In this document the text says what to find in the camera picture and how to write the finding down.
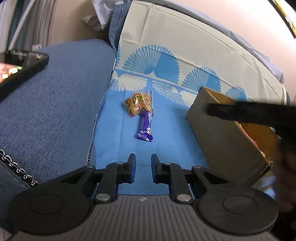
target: bed sheet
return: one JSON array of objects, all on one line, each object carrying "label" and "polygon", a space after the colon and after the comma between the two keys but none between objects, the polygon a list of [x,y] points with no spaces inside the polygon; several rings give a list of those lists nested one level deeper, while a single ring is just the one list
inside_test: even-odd
[{"label": "bed sheet", "polygon": [[[130,78],[141,78],[130,75]],[[136,155],[136,177],[133,184],[119,186],[119,194],[153,195],[167,194],[168,186],[154,184],[151,173],[151,155],[157,154],[161,162],[174,162],[183,169],[194,165],[208,168],[198,141],[186,119],[189,107],[175,103],[156,93],[153,79],[148,78],[142,90],[152,90],[153,108],[151,130],[153,141],[136,138],[140,126],[140,116],[129,117],[124,101],[132,91],[112,90],[106,94],[106,102],[96,125],[94,145],[96,148],[96,168],[105,168],[116,161],[126,162],[130,153]]]}]

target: blue fan print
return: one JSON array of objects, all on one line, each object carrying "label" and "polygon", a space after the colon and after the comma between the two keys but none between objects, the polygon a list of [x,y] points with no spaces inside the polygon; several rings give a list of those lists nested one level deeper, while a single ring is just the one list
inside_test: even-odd
[{"label": "blue fan print", "polygon": [[118,50],[117,50],[117,56],[116,56],[116,62],[115,62],[115,67],[118,66],[119,61],[120,61],[120,54],[121,54],[121,49],[120,49],[120,44],[118,45]]},{"label": "blue fan print", "polygon": [[206,67],[197,67],[192,70],[186,76],[182,86],[197,92],[203,86],[218,92],[221,91],[221,83],[218,75],[215,71]]},{"label": "blue fan print", "polygon": [[179,94],[176,87],[171,86],[171,85],[166,84],[166,83],[161,82],[161,81],[157,81],[157,80],[154,80],[152,82],[152,86],[156,90],[157,93],[164,96],[165,98],[167,98],[167,99],[169,99],[171,101],[174,101],[174,102],[176,102],[178,104],[181,104],[181,105],[187,105],[183,101],[182,96]]},{"label": "blue fan print", "polygon": [[165,47],[148,45],[137,49],[125,61],[123,69],[141,74],[154,72],[160,79],[177,84],[179,64],[176,57]]},{"label": "blue fan print", "polygon": [[231,87],[225,94],[236,101],[247,101],[246,92],[239,86]]}]

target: torn cardboard corner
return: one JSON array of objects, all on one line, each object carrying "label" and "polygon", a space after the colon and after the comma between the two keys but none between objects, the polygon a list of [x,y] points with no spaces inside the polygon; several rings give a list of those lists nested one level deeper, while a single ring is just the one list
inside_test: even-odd
[{"label": "torn cardboard corner", "polygon": [[271,169],[278,137],[268,126],[239,124],[205,112],[209,103],[234,102],[224,94],[202,87],[186,117],[210,169],[251,186]]}]

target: purple wrapper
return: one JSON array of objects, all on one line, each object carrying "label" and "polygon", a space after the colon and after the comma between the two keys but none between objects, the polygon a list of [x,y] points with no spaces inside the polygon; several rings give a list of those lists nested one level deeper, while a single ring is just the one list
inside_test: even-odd
[{"label": "purple wrapper", "polygon": [[142,111],[141,115],[142,115],[141,128],[137,133],[137,136],[138,138],[144,141],[152,142],[153,136],[150,129],[152,113],[149,113],[147,111]]}]

